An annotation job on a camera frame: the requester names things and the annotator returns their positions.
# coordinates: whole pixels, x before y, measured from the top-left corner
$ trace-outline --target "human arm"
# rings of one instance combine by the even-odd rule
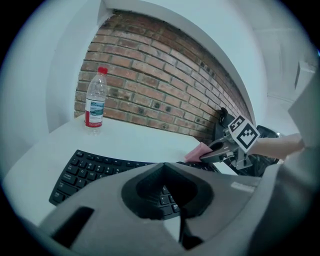
[[[288,155],[304,147],[305,144],[299,133],[279,138],[259,138],[249,150],[248,155],[256,154],[284,160]]]

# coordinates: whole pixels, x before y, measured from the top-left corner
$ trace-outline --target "bottle label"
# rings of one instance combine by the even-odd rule
[[[87,127],[100,127],[104,117],[105,102],[101,100],[85,100],[84,123]]]

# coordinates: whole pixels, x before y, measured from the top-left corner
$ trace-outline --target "brick wall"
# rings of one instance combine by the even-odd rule
[[[99,66],[108,68],[104,116],[210,143],[216,110],[250,118],[219,62],[164,21],[116,11],[94,36],[75,94],[74,116],[85,110],[86,91]]]

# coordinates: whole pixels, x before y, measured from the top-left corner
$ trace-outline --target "white arch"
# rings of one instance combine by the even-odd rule
[[[107,8],[164,20],[195,38],[226,68],[259,124],[267,79],[251,27],[225,0],[48,0],[16,37],[0,74],[0,168],[73,118],[78,73]]]

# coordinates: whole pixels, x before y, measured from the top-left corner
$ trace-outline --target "red label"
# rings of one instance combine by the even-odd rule
[[[90,111],[85,111],[84,123],[85,123],[85,126],[90,128],[102,126],[102,122],[90,122]]]

